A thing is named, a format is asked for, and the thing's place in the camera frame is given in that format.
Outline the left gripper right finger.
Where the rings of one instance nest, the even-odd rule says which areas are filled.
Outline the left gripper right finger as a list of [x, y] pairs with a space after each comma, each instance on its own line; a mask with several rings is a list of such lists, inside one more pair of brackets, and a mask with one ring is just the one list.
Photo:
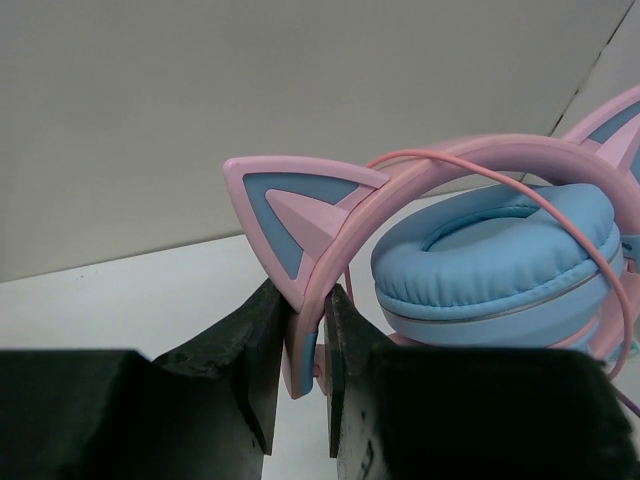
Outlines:
[[631, 425], [571, 350], [400, 346], [344, 289], [325, 301], [341, 479], [627, 479]]

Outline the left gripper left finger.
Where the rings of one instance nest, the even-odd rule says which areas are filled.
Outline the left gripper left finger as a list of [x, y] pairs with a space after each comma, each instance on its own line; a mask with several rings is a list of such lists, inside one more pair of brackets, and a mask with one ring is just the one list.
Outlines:
[[5, 350], [5, 479], [258, 479], [273, 448], [285, 301], [264, 282], [197, 336], [133, 350]]

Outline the pink blue cat-ear headphones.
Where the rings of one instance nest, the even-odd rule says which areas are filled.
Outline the pink blue cat-ear headphones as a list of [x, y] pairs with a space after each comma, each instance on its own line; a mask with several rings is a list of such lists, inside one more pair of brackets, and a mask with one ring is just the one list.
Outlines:
[[564, 136], [481, 135], [368, 166], [232, 158], [229, 196], [288, 301], [293, 398], [329, 373], [325, 300], [373, 235], [377, 301], [396, 339], [575, 349], [623, 368], [639, 317], [639, 91]]

